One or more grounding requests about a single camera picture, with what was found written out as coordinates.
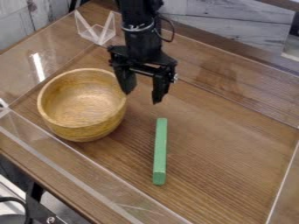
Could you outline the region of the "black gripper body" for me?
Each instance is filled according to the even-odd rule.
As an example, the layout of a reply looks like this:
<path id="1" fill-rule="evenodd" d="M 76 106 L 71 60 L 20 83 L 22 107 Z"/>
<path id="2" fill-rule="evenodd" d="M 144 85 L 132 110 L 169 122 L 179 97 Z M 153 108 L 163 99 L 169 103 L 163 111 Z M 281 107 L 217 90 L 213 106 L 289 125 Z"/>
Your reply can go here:
<path id="1" fill-rule="evenodd" d="M 173 40 L 163 38 L 161 26 L 148 24 L 145 27 L 132 27 L 123 24 L 121 31 L 125 35 L 125 44 L 111 45 L 107 48 L 111 54 L 109 65 L 129 67 L 136 74 L 152 78 L 160 73 L 169 74 L 173 83 L 177 61 L 163 52 L 163 42 Z"/>

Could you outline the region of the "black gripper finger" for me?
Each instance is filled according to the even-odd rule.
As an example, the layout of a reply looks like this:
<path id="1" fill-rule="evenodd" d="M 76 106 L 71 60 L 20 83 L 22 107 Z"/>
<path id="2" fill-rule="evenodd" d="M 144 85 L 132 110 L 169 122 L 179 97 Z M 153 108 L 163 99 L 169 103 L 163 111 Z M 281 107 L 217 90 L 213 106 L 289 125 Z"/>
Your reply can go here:
<path id="1" fill-rule="evenodd" d="M 164 96 L 168 94 L 172 79 L 168 73 L 157 73 L 153 76 L 153 90 L 152 102 L 153 104 L 163 101 Z"/>
<path id="2" fill-rule="evenodd" d="M 123 92 L 128 95 L 136 87 L 136 73 L 128 66 L 113 66 L 116 79 Z"/>

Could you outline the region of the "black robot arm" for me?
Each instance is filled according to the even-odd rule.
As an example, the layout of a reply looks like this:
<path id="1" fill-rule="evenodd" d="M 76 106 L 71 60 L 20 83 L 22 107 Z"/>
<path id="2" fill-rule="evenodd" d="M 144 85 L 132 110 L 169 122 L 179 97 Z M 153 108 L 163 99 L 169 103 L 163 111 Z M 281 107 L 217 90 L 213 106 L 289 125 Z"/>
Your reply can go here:
<path id="1" fill-rule="evenodd" d="M 124 45 L 111 45 L 109 65 L 123 92 L 128 95 L 136 87 L 136 74 L 149 76 L 153 81 L 152 102 L 163 101 L 176 79 L 177 61 L 163 52 L 163 42 L 172 42 L 161 34 L 159 9 L 163 0 L 116 0 L 121 13 Z"/>

